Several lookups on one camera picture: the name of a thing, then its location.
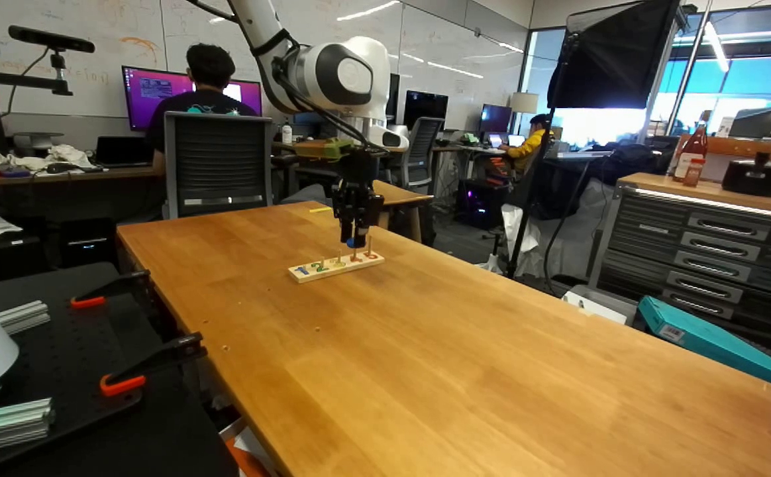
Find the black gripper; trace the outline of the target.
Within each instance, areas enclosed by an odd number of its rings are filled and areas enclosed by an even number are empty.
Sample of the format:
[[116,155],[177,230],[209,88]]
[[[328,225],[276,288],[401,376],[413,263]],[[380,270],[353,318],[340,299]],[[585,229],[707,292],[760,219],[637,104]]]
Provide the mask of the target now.
[[348,148],[337,162],[337,186],[332,188],[333,215],[341,219],[341,243],[353,247],[353,225],[359,225],[359,247],[368,243],[368,222],[376,219],[381,200],[373,194],[376,157],[372,148]]

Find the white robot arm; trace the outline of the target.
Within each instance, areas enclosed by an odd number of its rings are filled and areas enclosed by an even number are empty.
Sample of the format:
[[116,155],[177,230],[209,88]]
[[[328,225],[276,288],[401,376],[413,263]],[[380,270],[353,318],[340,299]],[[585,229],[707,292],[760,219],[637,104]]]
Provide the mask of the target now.
[[276,108],[318,113],[348,139],[340,148],[340,180],[328,200],[340,219],[340,241],[364,250],[368,229],[381,212],[373,178],[386,133],[386,46],[373,37],[300,43],[282,25],[274,0],[229,0],[230,11],[217,11],[204,0],[189,2],[242,30]]

